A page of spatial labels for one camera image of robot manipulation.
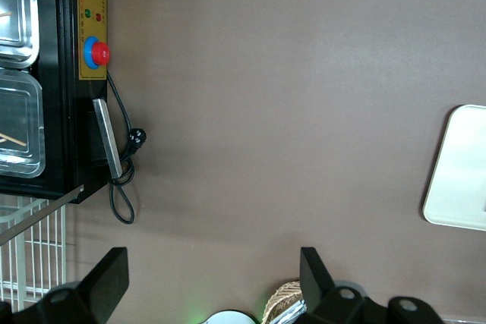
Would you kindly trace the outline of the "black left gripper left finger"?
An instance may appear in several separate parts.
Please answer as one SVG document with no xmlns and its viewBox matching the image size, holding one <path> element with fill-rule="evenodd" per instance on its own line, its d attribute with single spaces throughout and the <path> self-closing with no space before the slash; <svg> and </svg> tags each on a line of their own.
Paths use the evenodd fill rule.
<svg viewBox="0 0 486 324">
<path fill-rule="evenodd" d="M 129 286 L 128 249 L 113 247 L 79 282 L 60 285 L 12 323 L 106 323 Z"/>
</svg>

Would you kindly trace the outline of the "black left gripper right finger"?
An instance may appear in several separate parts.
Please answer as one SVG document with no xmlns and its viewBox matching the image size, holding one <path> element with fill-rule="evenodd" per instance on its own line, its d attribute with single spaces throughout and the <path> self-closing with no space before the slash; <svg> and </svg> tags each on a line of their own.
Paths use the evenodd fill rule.
<svg viewBox="0 0 486 324">
<path fill-rule="evenodd" d="M 358 284 L 334 281 L 313 247 L 300 251 L 300 286 L 307 311 L 300 323 L 383 323 L 384 308 Z"/>
</svg>

